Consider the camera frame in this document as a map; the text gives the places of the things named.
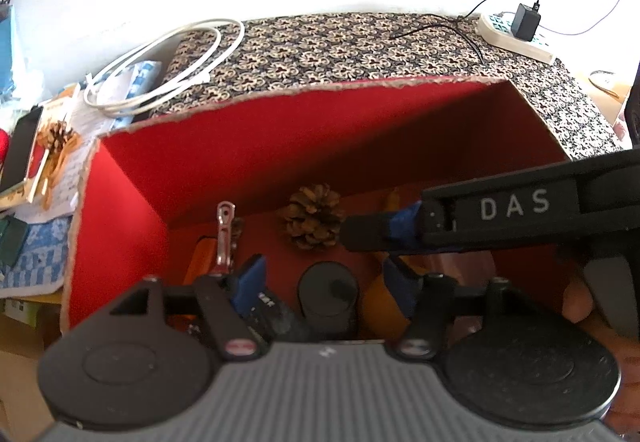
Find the red flat object in box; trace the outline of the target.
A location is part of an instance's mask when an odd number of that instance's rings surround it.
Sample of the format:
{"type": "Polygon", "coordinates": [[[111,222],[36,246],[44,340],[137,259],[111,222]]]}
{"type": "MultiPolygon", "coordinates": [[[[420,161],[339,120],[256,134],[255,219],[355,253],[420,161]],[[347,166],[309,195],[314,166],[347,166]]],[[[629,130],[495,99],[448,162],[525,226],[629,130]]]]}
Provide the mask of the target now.
{"type": "Polygon", "coordinates": [[[183,285],[191,285],[198,277],[205,275],[215,264],[217,240],[214,237],[201,237],[196,243],[183,285]]]}

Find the orange ball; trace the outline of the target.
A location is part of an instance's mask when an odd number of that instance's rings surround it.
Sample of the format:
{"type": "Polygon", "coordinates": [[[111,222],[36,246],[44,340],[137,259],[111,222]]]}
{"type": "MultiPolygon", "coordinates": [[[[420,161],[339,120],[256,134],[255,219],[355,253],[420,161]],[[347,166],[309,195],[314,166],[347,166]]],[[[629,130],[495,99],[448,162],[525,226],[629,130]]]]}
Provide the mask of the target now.
{"type": "Polygon", "coordinates": [[[361,321],[376,339],[397,342],[409,325],[405,315],[384,283],[382,274],[375,277],[361,299],[361,321]]]}

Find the brown pine cone in box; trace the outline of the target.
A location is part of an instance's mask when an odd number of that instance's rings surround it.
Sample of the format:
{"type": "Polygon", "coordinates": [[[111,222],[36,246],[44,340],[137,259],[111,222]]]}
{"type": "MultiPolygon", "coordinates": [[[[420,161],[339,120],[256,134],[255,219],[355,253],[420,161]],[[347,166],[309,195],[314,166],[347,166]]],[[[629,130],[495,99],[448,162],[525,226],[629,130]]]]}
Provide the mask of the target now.
{"type": "Polygon", "coordinates": [[[345,219],[341,195],[326,183],[300,187],[279,216],[291,242],[304,251],[336,246],[345,219]]]}

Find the silver metal clip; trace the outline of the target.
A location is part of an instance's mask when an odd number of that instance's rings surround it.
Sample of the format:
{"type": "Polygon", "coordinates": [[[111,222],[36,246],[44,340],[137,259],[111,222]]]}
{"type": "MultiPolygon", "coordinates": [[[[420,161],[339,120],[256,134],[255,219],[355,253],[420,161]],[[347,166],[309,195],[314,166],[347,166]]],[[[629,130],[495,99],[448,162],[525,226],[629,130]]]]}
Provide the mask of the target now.
{"type": "Polygon", "coordinates": [[[235,206],[232,202],[222,201],[217,206],[217,250],[215,274],[228,274],[232,265],[232,232],[235,218],[235,206]]]}

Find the black digital device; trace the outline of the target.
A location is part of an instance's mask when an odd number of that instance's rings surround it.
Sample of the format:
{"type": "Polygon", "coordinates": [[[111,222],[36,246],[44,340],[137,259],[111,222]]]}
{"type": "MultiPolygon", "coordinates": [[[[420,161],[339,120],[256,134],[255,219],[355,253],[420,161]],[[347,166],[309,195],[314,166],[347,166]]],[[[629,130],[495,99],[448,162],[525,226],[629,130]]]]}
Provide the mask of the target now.
{"type": "Polygon", "coordinates": [[[266,344],[349,340],[357,335],[359,286],[340,262],[309,266],[296,287],[299,311],[266,288],[246,323],[266,344]]]}

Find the red cardboard box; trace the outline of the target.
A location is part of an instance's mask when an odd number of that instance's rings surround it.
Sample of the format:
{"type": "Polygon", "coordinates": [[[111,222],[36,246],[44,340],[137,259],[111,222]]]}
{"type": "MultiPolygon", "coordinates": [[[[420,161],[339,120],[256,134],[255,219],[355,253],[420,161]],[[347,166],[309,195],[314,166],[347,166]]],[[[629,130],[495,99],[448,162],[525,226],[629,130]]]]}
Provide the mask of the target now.
{"type": "Polygon", "coordinates": [[[305,256],[277,210],[327,184],[356,213],[393,187],[432,185],[564,161],[565,150],[509,80],[406,77],[259,92],[149,119],[94,143],[70,227],[61,327],[72,329],[147,275],[183,281],[216,208],[244,219],[244,254],[269,259],[295,297],[305,256]]]}

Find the blue checkered cloth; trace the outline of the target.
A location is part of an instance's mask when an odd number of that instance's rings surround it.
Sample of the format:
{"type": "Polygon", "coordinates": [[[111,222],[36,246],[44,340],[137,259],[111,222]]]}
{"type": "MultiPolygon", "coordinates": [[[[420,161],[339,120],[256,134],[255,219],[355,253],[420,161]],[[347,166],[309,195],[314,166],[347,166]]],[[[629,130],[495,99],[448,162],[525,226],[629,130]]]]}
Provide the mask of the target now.
{"type": "Polygon", "coordinates": [[[30,225],[17,262],[1,266],[1,297],[48,295],[65,279],[71,217],[30,225]]]}

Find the black power adapter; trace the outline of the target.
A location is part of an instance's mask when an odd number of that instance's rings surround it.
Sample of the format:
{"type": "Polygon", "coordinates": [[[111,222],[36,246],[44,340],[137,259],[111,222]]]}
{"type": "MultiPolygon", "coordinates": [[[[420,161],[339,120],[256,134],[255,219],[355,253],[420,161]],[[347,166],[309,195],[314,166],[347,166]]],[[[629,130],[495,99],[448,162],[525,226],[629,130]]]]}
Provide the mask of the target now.
{"type": "Polygon", "coordinates": [[[511,23],[511,34],[523,42],[531,42],[535,37],[540,19],[538,2],[531,7],[519,4],[511,23]]]}

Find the white power strip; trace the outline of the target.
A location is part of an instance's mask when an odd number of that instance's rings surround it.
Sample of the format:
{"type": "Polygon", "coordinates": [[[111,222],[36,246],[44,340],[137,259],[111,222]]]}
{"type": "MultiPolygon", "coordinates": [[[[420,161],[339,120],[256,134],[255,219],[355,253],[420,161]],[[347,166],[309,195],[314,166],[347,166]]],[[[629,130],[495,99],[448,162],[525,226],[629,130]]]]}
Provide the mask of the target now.
{"type": "Polygon", "coordinates": [[[516,38],[511,33],[512,16],[510,14],[481,14],[476,21],[476,30],[491,46],[514,52],[542,63],[552,64],[555,60],[548,39],[537,31],[530,42],[516,38]]]}

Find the floral patterned tablecloth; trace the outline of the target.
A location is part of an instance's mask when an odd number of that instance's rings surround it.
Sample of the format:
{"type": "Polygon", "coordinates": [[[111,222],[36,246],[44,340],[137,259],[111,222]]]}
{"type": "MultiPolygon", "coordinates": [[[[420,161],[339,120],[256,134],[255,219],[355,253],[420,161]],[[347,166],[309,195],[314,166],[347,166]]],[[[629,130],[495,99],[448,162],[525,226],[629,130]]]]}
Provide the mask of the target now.
{"type": "Polygon", "coordinates": [[[180,113],[270,90],[413,76],[504,78],[570,158],[620,150],[597,106],[560,61],[544,64],[484,42],[476,24],[427,14],[319,13],[246,22],[238,50],[196,86],[152,110],[180,113]]]}

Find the pine cone on papers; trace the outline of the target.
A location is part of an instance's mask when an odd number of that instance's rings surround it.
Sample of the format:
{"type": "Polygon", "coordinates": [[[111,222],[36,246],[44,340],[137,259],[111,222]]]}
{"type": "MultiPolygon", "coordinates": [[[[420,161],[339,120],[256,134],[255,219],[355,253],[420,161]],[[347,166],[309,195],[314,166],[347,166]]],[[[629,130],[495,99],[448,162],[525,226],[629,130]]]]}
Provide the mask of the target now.
{"type": "Polygon", "coordinates": [[[48,151],[52,159],[74,152],[80,143],[79,133],[68,126],[66,121],[51,121],[42,127],[36,136],[36,144],[48,151]]]}

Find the white paper sheets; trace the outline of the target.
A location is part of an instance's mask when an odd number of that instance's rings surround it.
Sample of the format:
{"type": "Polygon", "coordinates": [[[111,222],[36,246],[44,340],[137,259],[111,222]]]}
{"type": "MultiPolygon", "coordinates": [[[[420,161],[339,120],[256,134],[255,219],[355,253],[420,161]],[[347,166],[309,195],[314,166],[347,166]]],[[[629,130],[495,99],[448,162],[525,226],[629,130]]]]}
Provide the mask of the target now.
{"type": "Polygon", "coordinates": [[[65,88],[47,107],[42,131],[61,132],[61,147],[56,147],[44,164],[35,199],[18,215],[30,225],[39,225],[55,218],[70,216],[79,199],[80,178],[96,138],[111,131],[116,119],[88,106],[79,84],[65,88]]]}

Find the black smartphone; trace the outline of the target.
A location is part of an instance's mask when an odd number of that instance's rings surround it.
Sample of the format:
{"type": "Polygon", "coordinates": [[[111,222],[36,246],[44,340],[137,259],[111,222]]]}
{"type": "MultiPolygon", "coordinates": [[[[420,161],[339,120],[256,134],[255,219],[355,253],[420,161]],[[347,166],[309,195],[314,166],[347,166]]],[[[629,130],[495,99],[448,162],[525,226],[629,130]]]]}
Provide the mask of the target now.
{"type": "Polygon", "coordinates": [[[34,106],[17,121],[3,164],[1,193],[13,191],[27,179],[42,111],[42,106],[34,106]]]}

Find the blue plastic bag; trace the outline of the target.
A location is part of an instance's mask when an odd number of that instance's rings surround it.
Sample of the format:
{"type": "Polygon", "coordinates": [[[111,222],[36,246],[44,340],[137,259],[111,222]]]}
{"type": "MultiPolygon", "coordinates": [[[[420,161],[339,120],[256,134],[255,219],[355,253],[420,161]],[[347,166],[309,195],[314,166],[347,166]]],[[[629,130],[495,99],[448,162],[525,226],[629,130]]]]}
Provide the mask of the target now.
{"type": "Polygon", "coordinates": [[[0,2],[0,89],[1,101],[8,101],[14,90],[12,47],[12,0],[0,2]]]}

